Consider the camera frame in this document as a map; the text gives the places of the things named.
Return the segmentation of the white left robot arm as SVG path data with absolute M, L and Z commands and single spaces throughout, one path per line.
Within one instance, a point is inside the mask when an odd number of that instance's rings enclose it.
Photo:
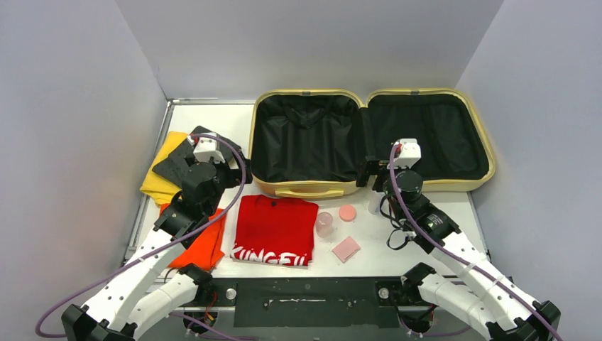
M 187 303 L 204 305 L 212 297 L 212 276 L 189 263 L 172 279 L 147 290 L 168 265 L 209 226 L 226 189 L 251 183 L 250 161 L 196 163 L 182 189 L 155 221 L 154 228 L 119 274 L 83 305 L 69 306 L 61 316 L 68 340 L 135 340 L 161 318 Z

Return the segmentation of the dark grey dotted cloth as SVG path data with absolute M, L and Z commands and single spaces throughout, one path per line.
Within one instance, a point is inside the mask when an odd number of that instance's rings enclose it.
M 193 134 L 208 134 L 213 133 L 209 129 L 203 126 L 197 126 L 192 130 Z M 158 163 L 151 168 L 151 171 L 159 175 L 161 178 L 167 180 L 173 185 L 180 188 L 182 180 L 187 175 L 187 172 L 190 166 L 194 163 L 193 159 L 193 146 L 187 141 L 187 136 L 190 133 L 183 133 L 183 137 L 180 134 L 174 135 L 172 134 L 170 137 L 170 141 L 175 142 L 175 147 L 168 147 L 168 140 L 165 140 L 163 147 L 167 147 L 167 156 L 159 156 Z M 242 148 L 234 143 L 232 140 L 228 139 L 225 136 L 218 135 L 217 136 L 228 144 L 233 146 L 237 152 L 242 154 Z M 233 153 L 231 150 L 225 146 L 219 147 L 219 151 L 222 153 L 222 156 L 226 160 L 226 162 L 231 162 L 234 160 Z

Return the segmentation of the white spray bottle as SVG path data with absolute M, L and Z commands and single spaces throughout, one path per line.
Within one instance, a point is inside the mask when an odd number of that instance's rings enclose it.
M 372 215 L 377 215 L 381 209 L 381 200 L 384 194 L 382 192 L 372 192 L 369 197 L 368 211 Z

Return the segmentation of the red printed t-shirt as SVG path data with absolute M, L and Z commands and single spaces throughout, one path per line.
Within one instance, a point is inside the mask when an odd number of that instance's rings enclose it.
M 298 198 L 241 198 L 230 257 L 237 261 L 307 267 L 319 206 Z

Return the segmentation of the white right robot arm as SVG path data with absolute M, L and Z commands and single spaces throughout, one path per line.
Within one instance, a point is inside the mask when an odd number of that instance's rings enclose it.
M 462 281 L 456 285 L 433 267 L 419 263 L 401 276 L 403 298 L 412 304 L 431 303 L 466 323 L 485 340 L 560 340 L 560 310 L 519 289 L 492 265 L 461 231 L 459 225 L 422 194 L 422 177 L 395 159 L 367 157 L 356 186 L 382 194 L 390 212 L 386 218 L 409 235 L 426 254 L 444 264 Z

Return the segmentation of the clear plastic cup bottle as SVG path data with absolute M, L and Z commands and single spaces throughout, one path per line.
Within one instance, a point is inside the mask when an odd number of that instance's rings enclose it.
M 315 231 L 320 238 L 329 237 L 333 232 L 333 217 L 328 212 L 320 212 L 315 221 Z

